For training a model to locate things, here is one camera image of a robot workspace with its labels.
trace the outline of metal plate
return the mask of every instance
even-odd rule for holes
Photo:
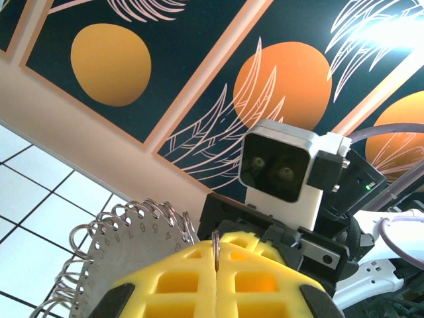
[[[300,252],[322,265],[326,265],[329,268],[336,269],[337,265],[340,262],[340,255],[334,253],[332,250],[328,248],[319,246],[313,242],[309,242],[308,240],[301,239],[301,249]]]
[[[155,219],[146,213],[141,219],[135,213],[126,213],[123,218],[128,218],[129,226],[118,217],[108,217],[103,221],[116,223],[118,229],[105,227],[104,235],[95,232],[88,251],[93,263],[83,267],[88,277],[79,279],[77,289],[82,288],[83,292],[75,298],[79,306],[71,308],[71,318],[87,318],[117,280],[190,245],[183,241],[178,228],[171,227],[162,216]]]

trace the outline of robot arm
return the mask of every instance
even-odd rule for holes
[[[246,204],[208,195],[201,242],[117,282],[90,318],[110,312],[113,318],[339,318],[352,304],[400,289],[404,279],[389,261],[399,256],[377,231],[394,214],[358,211],[386,180],[350,142],[260,121],[243,141],[239,177]],[[335,239],[346,215],[354,215],[372,245],[356,260]],[[423,230],[424,223],[397,223],[388,234],[424,258]],[[117,297],[117,290],[127,296]]]

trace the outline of yellow foam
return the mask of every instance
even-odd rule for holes
[[[270,244],[230,233],[220,247],[218,273],[207,240],[116,282],[136,286],[120,318],[313,318],[299,286],[324,289]]]

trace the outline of key ring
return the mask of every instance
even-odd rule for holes
[[[213,257],[215,259],[215,271],[218,272],[219,269],[219,231],[215,229],[212,232],[212,248],[213,248]]]

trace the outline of white feather line drawing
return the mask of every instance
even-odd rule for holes
[[[249,73],[231,102],[225,106],[228,88],[225,84],[214,106],[194,124],[170,136],[162,147],[168,149],[163,157],[177,164],[187,174],[196,175],[198,181],[208,180],[209,184],[214,184],[210,187],[211,189],[219,189],[237,179],[241,141],[246,131],[245,122],[249,121],[254,125],[269,107],[272,107],[272,111],[266,118],[279,122],[283,120],[278,115],[282,110],[285,97],[277,105],[269,105],[276,83],[276,67],[271,71],[259,98],[254,101],[251,108],[248,108],[252,102],[253,91],[259,85],[257,81],[261,57],[262,40],[259,38]],[[235,115],[236,109],[238,109],[237,113],[241,114],[241,118]],[[175,151],[181,149],[187,151],[171,159]],[[196,157],[197,163],[182,166],[181,161],[189,156]]]
[[[73,0],[63,5],[51,8],[48,14],[52,14],[82,3],[94,0]],[[187,0],[104,0],[122,19],[131,22],[131,18],[140,22],[165,20],[172,21],[175,18],[167,17],[164,13],[178,13],[184,11]]]
[[[424,158],[424,146],[414,146],[405,149],[417,136],[419,136],[419,134],[414,132],[398,132],[393,134],[379,153],[377,153],[377,156],[373,159],[371,164],[387,177],[389,182],[393,182],[399,172],[408,171]],[[398,142],[394,142],[395,139],[401,139],[400,147],[398,146]],[[401,157],[405,158],[405,160],[402,161],[408,163],[396,165],[396,160],[401,160]]]
[[[404,10],[396,14],[388,14],[388,10],[394,5],[400,3],[410,3]],[[389,52],[396,47],[387,47],[373,40],[367,39],[366,29],[370,25],[385,24],[402,19],[403,21],[414,21],[424,14],[422,0],[350,0],[339,13],[331,28],[331,34],[335,32],[325,53],[333,48],[337,43],[344,39],[341,47],[338,49],[329,70],[330,78],[344,60],[357,48],[353,57],[343,71],[343,74],[337,84],[334,102],[339,96],[342,88],[352,76],[352,74],[371,56],[375,55],[370,66],[369,72],[375,65]]]

